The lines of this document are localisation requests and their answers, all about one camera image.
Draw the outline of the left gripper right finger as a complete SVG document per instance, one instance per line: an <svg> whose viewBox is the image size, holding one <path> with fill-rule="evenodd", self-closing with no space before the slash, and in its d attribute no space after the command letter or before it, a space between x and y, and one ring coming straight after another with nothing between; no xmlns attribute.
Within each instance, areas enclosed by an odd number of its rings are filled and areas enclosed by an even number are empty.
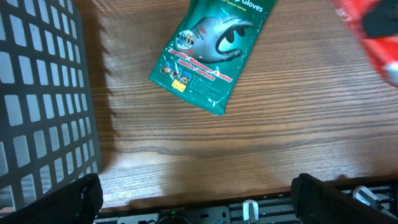
<svg viewBox="0 0 398 224"><path fill-rule="evenodd" d="M291 184L292 205L302 223L396 224L397 219L302 173Z"/></svg>

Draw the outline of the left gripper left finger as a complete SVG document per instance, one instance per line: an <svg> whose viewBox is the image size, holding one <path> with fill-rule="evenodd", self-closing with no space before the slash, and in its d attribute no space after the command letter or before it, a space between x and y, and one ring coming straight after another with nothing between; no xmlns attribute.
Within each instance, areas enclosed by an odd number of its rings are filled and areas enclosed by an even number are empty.
<svg viewBox="0 0 398 224"><path fill-rule="evenodd" d="M93 223L103 206L98 174L90 173L1 218L1 224Z"/></svg>

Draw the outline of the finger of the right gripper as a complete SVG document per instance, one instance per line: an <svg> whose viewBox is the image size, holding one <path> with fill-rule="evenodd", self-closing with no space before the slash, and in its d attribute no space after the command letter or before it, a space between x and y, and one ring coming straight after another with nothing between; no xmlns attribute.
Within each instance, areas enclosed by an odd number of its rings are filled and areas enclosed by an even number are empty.
<svg viewBox="0 0 398 224"><path fill-rule="evenodd" d="M363 29L370 39L397 35L397 0L382 0L362 19Z"/></svg>

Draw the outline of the red sauce sachet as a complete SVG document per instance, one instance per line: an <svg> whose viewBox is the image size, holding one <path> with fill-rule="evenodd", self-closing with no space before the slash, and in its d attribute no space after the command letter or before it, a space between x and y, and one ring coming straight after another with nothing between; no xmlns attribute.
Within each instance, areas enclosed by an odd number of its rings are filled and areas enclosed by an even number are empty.
<svg viewBox="0 0 398 224"><path fill-rule="evenodd" d="M351 31L366 53L371 65L388 84L397 86L397 35L370 39L362 19L382 0L330 0L338 17Z"/></svg>

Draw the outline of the grey black shopping basket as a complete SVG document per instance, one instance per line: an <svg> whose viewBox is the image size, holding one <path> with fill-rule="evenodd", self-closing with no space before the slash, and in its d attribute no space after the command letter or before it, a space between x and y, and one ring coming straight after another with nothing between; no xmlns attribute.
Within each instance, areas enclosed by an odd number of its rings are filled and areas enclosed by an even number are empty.
<svg viewBox="0 0 398 224"><path fill-rule="evenodd" d="M1 215L101 168L77 5L1 0Z"/></svg>

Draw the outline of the green 3M gloves package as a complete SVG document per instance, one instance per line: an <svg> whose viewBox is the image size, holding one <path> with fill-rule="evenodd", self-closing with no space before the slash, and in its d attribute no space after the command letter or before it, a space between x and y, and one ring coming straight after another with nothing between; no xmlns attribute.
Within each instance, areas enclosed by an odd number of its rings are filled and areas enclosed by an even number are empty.
<svg viewBox="0 0 398 224"><path fill-rule="evenodd" d="M149 80L222 115L277 0L191 0Z"/></svg>

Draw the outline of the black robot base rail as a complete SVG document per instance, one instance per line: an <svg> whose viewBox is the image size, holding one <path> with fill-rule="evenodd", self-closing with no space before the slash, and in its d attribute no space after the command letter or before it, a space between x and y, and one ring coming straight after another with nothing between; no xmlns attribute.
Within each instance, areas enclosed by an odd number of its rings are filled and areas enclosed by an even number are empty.
<svg viewBox="0 0 398 224"><path fill-rule="evenodd" d="M170 208L100 213L95 223L300 223L290 192Z"/></svg>

